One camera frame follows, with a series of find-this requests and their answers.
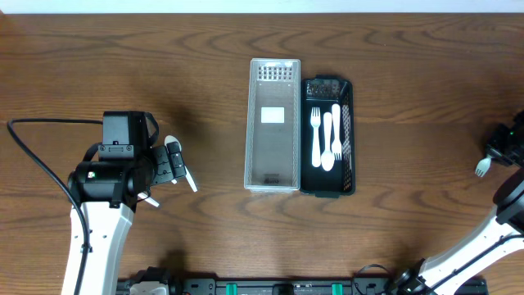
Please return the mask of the white plastic fork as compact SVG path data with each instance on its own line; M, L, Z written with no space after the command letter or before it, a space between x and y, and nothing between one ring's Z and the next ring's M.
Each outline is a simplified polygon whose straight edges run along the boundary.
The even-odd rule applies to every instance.
M341 107L335 103L332 105L332 127L333 127L333 142L332 142L332 153L336 161L342 160L342 147L340 140L341 133Z
M311 162L312 162L312 166L317 168L321 166L321 154L320 154L319 133L318 133L318 129L321 125L319 107L313 107L311 109L310 124L313 128Z
M476 176L484 177L486 175L487 171L490 169L492 158L493 157L491 155L486 155L485 158L477 163L477 167L475 169Z

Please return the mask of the white plastic spoon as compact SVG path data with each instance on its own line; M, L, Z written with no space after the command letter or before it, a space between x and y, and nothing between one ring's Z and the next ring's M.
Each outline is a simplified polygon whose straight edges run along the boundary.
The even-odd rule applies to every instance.
M335 157L331 150L331 134L332 134L332 113L325 112L323 114L323 135L324 135L324 150L321 155L321 166L325 171L330 171L335 162Z
M148 192L142 192L138 195L138 202L147 202L154 207L159 207L160 203L151 197Z
M168 142L171 142L171 141L177 141L177 142L179 143L180 147L181 147L181 152L182 152L182 145L181 145L181 143L180 143L179 140L178 140L177 138L175 138L173 135L167 135L167 136L165 137L164 145L165 145L166 143L168 143ZM196 186L196 184L195 184L195 182L194 182L194 179L193 179L193 177L192 177L192 175L191 175L191 173L190 173L190 171L189 171L189 169L187 168L186 165L185 165L185 176L184 176L184 177L186 178L187 182L189 183L189 185L190 185L192 191L193 191L193 192L196 192L196 191L197 191L197 186ZM176 184L176 183L177 183L177 179L179 179L179 178L174 178L174 180L172 180L171 182L172 182L173 184Z

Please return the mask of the black plastic basket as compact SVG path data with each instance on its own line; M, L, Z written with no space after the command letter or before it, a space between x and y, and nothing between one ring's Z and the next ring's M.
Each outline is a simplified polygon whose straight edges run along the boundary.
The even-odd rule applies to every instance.
M322 166L313 167L311 162L313 128L310 124L311 109L320 108L321 125L318 129L320 154L324 150L323 114L332 113L332 105L341 107L342 160L334 162L330 171ZM301 83L301 168L300 190L316 197L338 198L349 196L356 190L355 179L355 132L353 85L336 75L316 75Z

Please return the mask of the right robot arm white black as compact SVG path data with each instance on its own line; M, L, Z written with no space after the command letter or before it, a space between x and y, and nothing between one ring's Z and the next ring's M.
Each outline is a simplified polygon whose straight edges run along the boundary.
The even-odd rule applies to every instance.
M476 176L484 176L493 162L519 170L496 191L488 216L451 249L406 270L389 293L454 294L471 277L523 249L523 114L510 128L497 126L486 144L486 157L477 164Z

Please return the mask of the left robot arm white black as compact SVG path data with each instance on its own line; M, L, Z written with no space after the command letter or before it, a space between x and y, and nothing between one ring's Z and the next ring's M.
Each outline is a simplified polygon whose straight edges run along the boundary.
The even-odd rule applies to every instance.
M124 244L136 206L146 201L157 207L151 187L188 179L197 191L182 157L182 145L172 135L164 144L149 146L143 163L131 160L94 161L109 148L93 144L69 179L71 207L70 251L63 294L115 294Z

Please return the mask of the clear plastic basket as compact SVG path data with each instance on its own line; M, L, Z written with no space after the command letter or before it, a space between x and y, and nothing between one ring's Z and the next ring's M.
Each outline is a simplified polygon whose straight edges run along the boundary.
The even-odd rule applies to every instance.
M244 187L293 193L300 187L300 60L250 64Z

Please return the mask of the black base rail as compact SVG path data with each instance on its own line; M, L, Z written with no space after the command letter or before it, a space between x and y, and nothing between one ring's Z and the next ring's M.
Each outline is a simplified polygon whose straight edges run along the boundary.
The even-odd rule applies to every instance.
M149 267L133 278L117 282L117 295L381 295L433 294L426 287L397 284L386 276L357 276L350 279L179 279L169 270Z

